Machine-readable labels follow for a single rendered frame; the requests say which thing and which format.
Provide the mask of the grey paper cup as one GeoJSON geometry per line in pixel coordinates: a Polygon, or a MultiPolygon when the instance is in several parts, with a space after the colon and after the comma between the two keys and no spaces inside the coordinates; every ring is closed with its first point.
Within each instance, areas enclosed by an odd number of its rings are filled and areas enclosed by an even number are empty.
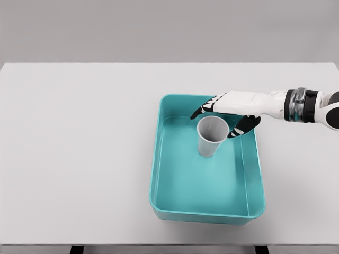
{"type": "Polygon", "coordinates": [[[229,126],[218,116],[203,117],[197,124],[198,153],[206,158],[212,157],[227,139],[229,126]]]}

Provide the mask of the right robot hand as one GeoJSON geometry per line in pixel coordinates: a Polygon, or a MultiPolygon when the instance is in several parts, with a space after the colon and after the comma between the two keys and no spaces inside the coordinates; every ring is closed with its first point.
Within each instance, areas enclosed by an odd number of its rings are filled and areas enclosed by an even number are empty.
{"type": "Polygon", "coordinates": [[[210,98],[194,111],[190,119],[193,120],[205,112],[240,115],[242,118],[227,136],[235,138],[247,134],[260,124],[261,115],[264,114],[264,102],[268,97],[265,93],[226,92],[210,98]]]}

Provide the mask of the teal plastic basket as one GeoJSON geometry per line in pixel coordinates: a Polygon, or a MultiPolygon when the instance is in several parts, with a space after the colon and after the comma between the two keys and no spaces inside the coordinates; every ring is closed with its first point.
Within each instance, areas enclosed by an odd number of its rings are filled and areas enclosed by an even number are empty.
{"type": "Polygon", "coordinates": [[[159,103],[149,201],[163,220],[244,225],[265,211],[255,131],[198,153],[198,119],[207,95],[168,94],[159,103]]]}

